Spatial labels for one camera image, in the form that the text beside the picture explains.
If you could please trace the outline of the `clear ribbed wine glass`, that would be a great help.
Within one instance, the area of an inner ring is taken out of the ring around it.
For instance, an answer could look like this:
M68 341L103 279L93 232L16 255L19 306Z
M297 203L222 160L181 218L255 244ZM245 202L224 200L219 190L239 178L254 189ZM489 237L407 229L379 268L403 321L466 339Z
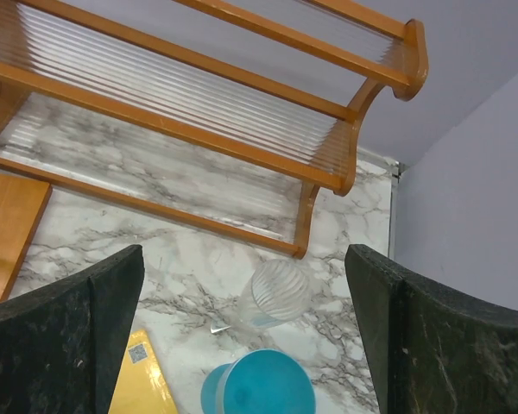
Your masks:
M301 317L312 302L312 278L290 260L267 260L252 274L236 308L224 319L213 319L210 332L228 329L259 332Z

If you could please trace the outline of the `blue plastic goblet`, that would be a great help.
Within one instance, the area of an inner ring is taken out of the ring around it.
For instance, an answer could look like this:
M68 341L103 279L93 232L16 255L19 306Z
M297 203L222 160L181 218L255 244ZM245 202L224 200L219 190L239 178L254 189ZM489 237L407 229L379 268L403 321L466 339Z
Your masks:
M306 414L316 411L303 367L275 349L258 349L213 369L200 394L204 413Z

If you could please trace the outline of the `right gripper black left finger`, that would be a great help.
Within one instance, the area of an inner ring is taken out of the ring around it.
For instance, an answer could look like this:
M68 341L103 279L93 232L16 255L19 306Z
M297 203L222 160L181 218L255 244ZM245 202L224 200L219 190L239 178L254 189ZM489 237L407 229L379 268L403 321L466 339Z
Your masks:
M0 303L0 413L106 413L144 281L142 246Z

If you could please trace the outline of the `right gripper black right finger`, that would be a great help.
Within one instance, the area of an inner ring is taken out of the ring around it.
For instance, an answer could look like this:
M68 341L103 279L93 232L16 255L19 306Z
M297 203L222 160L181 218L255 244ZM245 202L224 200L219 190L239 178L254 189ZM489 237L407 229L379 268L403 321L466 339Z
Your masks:
M518 311L363 244L344 268L382 413L518 413Z

